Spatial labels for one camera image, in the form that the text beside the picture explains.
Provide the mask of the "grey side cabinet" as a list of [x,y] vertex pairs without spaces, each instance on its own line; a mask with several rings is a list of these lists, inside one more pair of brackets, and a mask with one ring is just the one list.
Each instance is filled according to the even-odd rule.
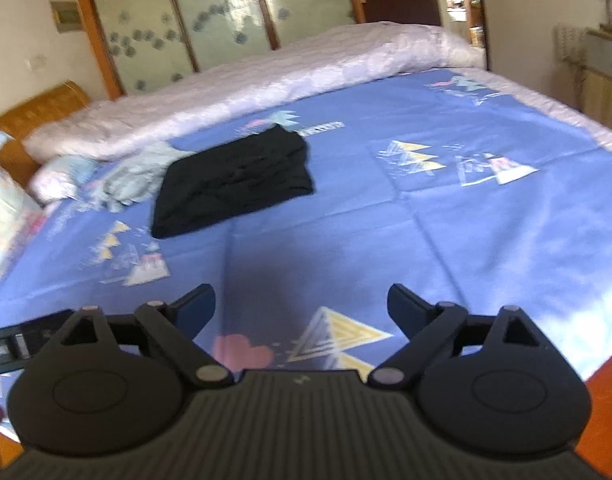
[[612,34],[587,29],[583,112],[612,129]]

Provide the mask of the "white perforated basket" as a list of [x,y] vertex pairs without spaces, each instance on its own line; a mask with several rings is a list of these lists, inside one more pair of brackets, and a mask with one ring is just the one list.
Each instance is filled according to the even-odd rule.
[[559,61],[583,65],[586,60],[586,28],[564,23],[556,24],[554,47]]

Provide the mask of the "wooden headboard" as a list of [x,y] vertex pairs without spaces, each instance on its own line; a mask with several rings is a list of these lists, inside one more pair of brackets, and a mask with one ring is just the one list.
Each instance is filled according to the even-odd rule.
[[9,140],[0,150],[0,166],[26,188],[40,165],[26,153],[23,140],[37,128],[67,118],[91,103],[88,94],[73,81],[33,96],[0,115],[0,131]]

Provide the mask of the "pale pink quilt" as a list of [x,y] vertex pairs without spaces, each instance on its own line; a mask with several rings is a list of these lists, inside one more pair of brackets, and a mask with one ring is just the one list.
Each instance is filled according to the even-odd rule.
[[443,27],[343,25],[152,93],[95,102],[35,129],[23,145],[40,164],[63,155],[113,160],[150,142],[356,84],[431,68],[484,65],[481,49]]

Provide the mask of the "blue patterned bed sheet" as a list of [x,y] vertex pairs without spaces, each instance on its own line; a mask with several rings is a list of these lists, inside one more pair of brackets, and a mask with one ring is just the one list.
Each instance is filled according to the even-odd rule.
[[312,195],[168,240],[151,204],[67,200],[0,280],[0,327],[129,313],[214,287],[198,344],[230,370],[355,367],[404,335],[407,286],[478,314],[522,308],[589,377],[612,356],[612,131],[476,70],[361,84],[197,131],[200,152],[272,125],[309,148]]

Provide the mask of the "black pants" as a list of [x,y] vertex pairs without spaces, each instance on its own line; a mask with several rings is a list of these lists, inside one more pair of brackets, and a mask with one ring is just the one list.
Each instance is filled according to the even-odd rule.
[[158,240],[214,226],[315,192],[308,145],[275,125],[168,166],[154,202]]

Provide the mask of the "light blue pillow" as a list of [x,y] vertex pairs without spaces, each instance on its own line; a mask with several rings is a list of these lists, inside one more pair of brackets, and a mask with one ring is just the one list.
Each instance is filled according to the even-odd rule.
[[29,193],[43,205],[76,198],[80,188],[89,181],[98,167],[96,160],[82,156],[52,158],[30,179]]

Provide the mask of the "frosted glass wardrobe doors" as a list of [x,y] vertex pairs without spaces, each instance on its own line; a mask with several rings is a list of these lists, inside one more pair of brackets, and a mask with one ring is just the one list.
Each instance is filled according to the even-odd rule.
[[111,99],[366,19],[359,0],[78,0]]

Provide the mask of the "light grey crumpled garment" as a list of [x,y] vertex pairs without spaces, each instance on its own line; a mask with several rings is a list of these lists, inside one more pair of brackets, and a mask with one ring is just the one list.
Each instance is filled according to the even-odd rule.
[[119,212],[146,202],[161,188],[168,167],[191,155],[193,152],[177,150],[167,142],[155,142],[121,160],[93,185],[90,204],[96,209]]

